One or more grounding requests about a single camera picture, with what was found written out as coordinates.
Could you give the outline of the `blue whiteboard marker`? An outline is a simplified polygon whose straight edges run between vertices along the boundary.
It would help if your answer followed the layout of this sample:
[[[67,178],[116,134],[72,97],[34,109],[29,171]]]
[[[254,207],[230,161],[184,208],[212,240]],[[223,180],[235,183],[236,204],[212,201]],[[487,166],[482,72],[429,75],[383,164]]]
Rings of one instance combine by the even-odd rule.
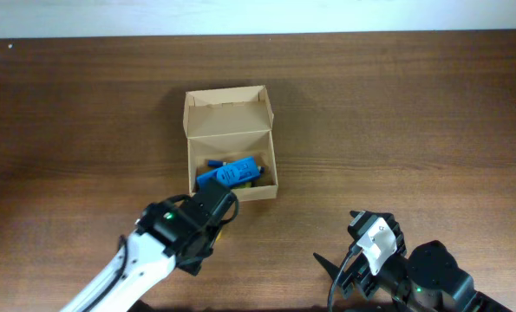
[[[207,165],[210,166],[210,167],[218,168],[218,167],[221,167],[221,166],[228,165],[228,162],[222,161],[222,160],[209,159],[207,161]]]

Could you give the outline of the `blue magnetic whiteboard duster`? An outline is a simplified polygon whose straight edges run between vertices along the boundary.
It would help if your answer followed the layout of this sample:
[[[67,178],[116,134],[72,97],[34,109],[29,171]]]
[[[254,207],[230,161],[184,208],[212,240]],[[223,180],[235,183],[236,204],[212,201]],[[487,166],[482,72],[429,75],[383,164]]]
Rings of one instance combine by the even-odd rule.
[[[210,172],[200,174],[196,178],[199,187],[204,187],[211,179],[216,179],[222,185],[233,188],[247,181],[254,181],[265,172],[253,157],[228,162],[228,165],[218,168],[212,167]]]

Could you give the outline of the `cardboard box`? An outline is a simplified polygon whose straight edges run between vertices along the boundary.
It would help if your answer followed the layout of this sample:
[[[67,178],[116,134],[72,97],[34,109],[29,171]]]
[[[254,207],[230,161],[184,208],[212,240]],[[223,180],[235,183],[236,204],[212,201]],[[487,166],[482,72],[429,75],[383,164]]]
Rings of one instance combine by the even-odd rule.
[[[183,127],[187,138],[189,192],[197,177],[209,172],[210,160],[231,163],[253,157],[264,168],[251,187],[234,191],[242,202],[278,195],[273,145],[274,113],[264,86],[220,88],[186,93]]]

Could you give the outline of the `yellow tape roll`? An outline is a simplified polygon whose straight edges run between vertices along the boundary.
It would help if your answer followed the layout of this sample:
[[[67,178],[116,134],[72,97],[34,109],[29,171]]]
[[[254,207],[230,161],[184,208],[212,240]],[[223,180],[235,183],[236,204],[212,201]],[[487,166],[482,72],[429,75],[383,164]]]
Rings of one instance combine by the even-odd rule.
[[[214,241],[217,242],[221,238],[222,228],[218,228],[217,233],[215,235]]]

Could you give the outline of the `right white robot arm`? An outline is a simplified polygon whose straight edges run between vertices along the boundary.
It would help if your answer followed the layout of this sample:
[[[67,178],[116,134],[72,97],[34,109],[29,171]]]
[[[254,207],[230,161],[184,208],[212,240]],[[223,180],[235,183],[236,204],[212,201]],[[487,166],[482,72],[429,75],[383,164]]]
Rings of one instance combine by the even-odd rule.
[[[329,311],[336,289],[345,299],[357,292],[367,301],[381,289],[392,303],[372,311],[511,312],[476,290],[474,279],[440,241],[422,244],[407,256],[404,233],[393,214],[352,211],[350,215],[348,233],[353,242],[342,263],[313,255],[332,279]]]

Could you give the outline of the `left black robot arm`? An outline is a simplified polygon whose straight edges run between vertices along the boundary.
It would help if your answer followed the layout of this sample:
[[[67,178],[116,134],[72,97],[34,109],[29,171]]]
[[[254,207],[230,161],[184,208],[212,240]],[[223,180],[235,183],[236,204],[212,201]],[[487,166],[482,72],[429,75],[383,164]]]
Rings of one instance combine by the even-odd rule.
[[[112,260],[62,310],[127,311],[174,270],[198,275],[238,212],[237,196],[216,179],[193,195],[148,205]]]

